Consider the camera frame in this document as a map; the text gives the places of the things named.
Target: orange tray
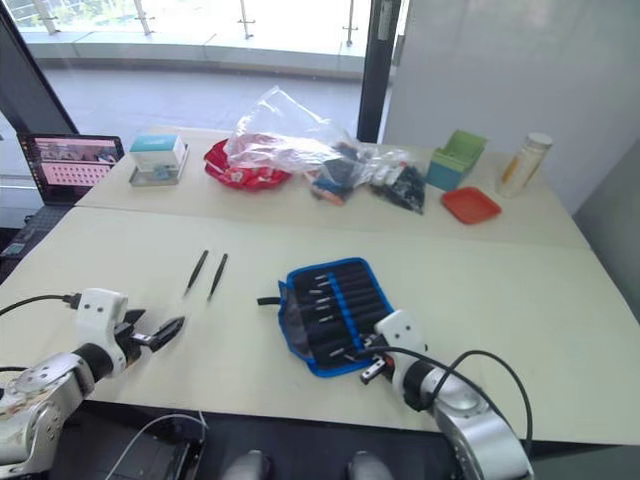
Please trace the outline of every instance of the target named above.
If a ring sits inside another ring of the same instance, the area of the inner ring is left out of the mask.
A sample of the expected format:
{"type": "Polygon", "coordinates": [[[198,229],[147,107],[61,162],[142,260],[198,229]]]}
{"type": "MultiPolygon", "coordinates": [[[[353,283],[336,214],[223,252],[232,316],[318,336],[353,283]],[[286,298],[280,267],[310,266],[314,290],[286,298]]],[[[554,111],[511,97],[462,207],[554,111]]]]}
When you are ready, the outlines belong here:
{"type": "Polygon", "coordinates": [[[502,209],[476,187],[465,187],[447,192],[442,204],[462,223],[472,225],[495,217],[502,209]]]}

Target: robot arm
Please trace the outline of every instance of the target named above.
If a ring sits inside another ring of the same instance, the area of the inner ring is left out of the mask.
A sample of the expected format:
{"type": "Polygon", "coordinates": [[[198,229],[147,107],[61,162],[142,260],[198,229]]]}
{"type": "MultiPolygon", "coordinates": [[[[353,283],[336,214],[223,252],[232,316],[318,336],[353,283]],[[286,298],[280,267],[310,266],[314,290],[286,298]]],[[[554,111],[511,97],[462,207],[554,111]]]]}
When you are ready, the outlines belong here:
{"type": "MultiPolygon", "coordinates": [[[[378,322],[375,331],[378,341],[387,346],[415,352],[424,349],[417,326],[402,310],[378,322]]],[[[385,373],[405,402],[419,409],[444,370],[401,353],[389,352],[385,357],[378,357],[362,373],[362,381],[368,384],[385,373]]],[[[462,380],[448,377],[429,413],[451,442],[467,480],[534,478],[531,464],[511,427],[462,380]]]]}
{"type": "Polygon", "coordinates": [[[82,293],[73,353],[58,353],[11,380],[0,398],[0,479],[49,470],[65,420],[104,377],[123,372],[141,355],[173,339],[184,317],[154,335],[134,332],[144,310],[127,311],[127,298],[97,288],[82,293]]]}

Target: blue tool pouch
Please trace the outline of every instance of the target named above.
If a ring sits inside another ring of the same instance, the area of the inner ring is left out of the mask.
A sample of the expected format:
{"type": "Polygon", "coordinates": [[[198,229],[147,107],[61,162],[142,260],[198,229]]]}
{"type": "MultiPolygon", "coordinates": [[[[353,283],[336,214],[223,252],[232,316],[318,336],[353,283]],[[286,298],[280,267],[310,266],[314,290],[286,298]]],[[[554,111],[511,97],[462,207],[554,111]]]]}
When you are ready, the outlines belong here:
{"type": "Polygon", "coordinates": [[[258,299],[279,304],[280,328],[289,349],[320,377],[367,367],[355,360],[374,325],[393,312],[371,267],[362,258],[299,268],[279,282],[280,297],[258,299]]]}

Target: bottle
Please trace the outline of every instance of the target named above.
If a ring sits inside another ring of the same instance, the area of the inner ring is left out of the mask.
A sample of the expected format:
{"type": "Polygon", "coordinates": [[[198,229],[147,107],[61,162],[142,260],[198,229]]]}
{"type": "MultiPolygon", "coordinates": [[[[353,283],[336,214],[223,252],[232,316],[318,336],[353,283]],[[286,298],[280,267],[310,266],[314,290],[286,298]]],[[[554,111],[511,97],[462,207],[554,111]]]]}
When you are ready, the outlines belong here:
{"type": "Polygon", "coordinates": [[[511,198],[518,195],[529,180],[538,171],[538,167],[553,145],[553,140],[544,133],[530,133],[505,169],[498,182],[496,191],[503,197],[511,198]]]}

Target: green box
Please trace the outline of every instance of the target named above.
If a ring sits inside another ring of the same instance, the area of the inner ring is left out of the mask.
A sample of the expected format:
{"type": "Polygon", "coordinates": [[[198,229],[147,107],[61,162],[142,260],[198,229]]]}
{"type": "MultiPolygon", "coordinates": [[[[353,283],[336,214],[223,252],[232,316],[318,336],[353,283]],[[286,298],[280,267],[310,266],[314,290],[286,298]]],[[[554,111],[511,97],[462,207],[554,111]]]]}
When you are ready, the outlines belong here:
{"type": "Polygon", "coordinates": [[[487,139],[456,130],[444,148],[433,152],[425,181],[446,191],[455,190],[482,155],[487,139]]]}

